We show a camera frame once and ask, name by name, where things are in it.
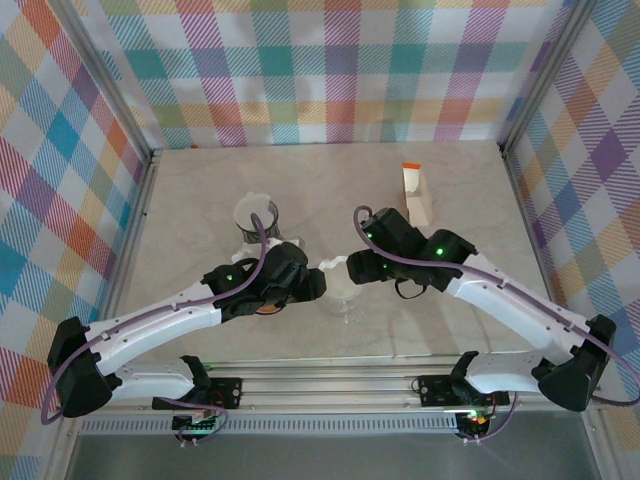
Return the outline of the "glass pitcher with paper filter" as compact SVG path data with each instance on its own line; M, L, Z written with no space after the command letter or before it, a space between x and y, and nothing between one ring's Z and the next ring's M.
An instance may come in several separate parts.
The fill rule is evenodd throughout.
M272 200L270 202L270 211L274 215L274 221L273 221L273 223L272 223L272 225L270 227L264 227L263 226L264 230L265 230L265 233L266 233L266 236L268 238L271 238L271 237L280 238L281 234L280 234L280 229L279 229L279 225L278 225L279 210L278 210L278 207L276 206L276 204ZM258 234L258 231L257 231L255 226L254 226L253 230L249 230L249 231L240 228L238 225L237 225L237 227L241 230L245 243L247 243L247 244L256 244L256 243L260 242L259 234Z

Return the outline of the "clear glass cup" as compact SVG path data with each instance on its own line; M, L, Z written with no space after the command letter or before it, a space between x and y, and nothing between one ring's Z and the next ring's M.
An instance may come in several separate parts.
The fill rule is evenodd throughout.
M351 300L361 291L361 287L351 280L346 262L346 256L337 256L323 260L318 266L325 277L326 294L341 301Z

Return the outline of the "coffee filter pack orange top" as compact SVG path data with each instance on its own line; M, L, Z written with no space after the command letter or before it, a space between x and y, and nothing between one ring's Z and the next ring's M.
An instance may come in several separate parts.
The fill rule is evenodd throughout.
M433 199L422 165L404 162L402 173L409 223L414 227L430 226L434 219Z

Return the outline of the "left controller circuit board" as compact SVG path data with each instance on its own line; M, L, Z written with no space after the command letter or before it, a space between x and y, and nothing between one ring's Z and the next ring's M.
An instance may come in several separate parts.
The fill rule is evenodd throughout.
M194 415L175 415L171 420L171 430L183 435L205 436L221 425L219 416L197 417Z

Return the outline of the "controller circuit board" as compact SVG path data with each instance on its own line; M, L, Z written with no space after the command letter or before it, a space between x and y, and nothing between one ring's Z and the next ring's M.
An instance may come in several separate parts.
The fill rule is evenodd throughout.
M221 425L219 416L197 417L194 415L175 415L171 420L171 430L183 435L205 436Z
M457 413L458 433L462 436L485 436L489 432L491 419L491 415L485 412L469 411Z

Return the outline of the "right controller circuit board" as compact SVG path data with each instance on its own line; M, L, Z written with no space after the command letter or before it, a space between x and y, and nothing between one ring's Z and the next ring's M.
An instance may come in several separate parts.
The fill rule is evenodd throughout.
M457 413L458 433L462 436L485 436L489 432L491 419L491 415L485 412L469 411Z

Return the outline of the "aluminium front mounting rail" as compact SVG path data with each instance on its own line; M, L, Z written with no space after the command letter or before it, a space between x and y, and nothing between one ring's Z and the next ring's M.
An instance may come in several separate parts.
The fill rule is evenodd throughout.
M207 363L215 378L240 378L237 411L255 414L402 413L423 407L420 375L445 375L454 356Z

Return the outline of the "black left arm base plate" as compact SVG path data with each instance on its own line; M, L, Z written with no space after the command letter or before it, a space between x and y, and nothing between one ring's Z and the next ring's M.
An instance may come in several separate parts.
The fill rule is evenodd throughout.
M211 377L209 399L216 406L227 410L240 407L243 380L239 377Z

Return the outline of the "aluminium right side frame rail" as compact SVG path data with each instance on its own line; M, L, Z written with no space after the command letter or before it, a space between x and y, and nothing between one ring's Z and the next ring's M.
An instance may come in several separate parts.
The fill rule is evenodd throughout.
M536 260L537 268L540 272L546 296L555 301L556 295L551 286L550 278L547 275L541 250L537 243L532 223L526 211L524 196L519 190L516 174L510 164L508 157L501 155L507 176L512 187L515 200L520 211L528 241L531 244L532 252ZM602 480L632 480L628 465L616 450L618 442L614 439L613 427L606 418L607 410L601 406L591 406L582 413L582 421L589 440L589 445L596 461L596 466Z

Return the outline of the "aluminium frame rail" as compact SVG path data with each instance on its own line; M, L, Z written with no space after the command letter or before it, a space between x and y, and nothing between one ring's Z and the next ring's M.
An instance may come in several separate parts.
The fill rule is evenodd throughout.
M138 194L122 242L121 255L102 302L100 321L114 317L125 303L162 154L162 149L154 150L143 167ZM64 480L74 448L76 422L76 419L60 417L51 425L52 442L36 480Z
M531 244L532 252L536 260L537 268L540 272L546 296L555 301L556 295L551 286L550 278L547 275L541 250L537 243L532 223L526 211L524 196L519 190L516 174L510 164L508 157L501 155L507 176L512 187L515 200L520 211L528 241ZM582 413L582 421L589 440L589 445L596 461L596 466L602 480L632 480L628 465L616 450L618 442L614 439L613 427L606 418L607 410L601 406L591 406Z

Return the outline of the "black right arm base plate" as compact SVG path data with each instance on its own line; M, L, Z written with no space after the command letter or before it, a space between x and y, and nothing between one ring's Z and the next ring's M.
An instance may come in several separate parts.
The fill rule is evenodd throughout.
M466 380L453 380L449 375L422 375L410 385L419 396L422 407L477 406L493 407L511 404L509 393L481 393Z

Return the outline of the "aluminium left side frame rail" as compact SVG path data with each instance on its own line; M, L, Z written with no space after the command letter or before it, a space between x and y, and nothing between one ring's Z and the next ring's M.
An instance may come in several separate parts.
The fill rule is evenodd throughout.
M162 149L154 150L143 167L138 194L122 242L121 255L102 302L100 321L114 317L125 303L162 154ZM52 442L36 480L64 480L74 448L76 422L76 419L60 417L51 425Z

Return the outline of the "aluminium right corner post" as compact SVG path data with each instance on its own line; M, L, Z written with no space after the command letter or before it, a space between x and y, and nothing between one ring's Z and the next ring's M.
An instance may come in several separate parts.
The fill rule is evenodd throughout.
M572 46L589 20L598 0L567 0L560 12L562 22L554 21L553 37L545 40L533 62L534 75L525 81L525 90L516 98L516 108L511 108L510 118L503 127L498 146L504 158L514 150L556 78Z

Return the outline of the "aluminium corner post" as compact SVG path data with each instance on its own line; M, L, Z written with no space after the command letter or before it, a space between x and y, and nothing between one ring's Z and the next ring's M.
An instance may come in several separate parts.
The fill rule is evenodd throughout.
M553 37L545 40L533 62L534 75L525 81L525 90L516 98L516 108L511 108L510 118L503 127L498 146L504 158L514 150L556 78L572 46L589 20L598 0L567 0L560 12L562 22L554 21Z
M48 0L137 151L162 153L164 136L100 0Z

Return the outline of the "aluminium left corner post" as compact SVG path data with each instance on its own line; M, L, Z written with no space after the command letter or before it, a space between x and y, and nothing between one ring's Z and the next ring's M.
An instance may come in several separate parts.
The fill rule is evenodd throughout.
M164 136L100 0L48 0L137 151L162 153Z

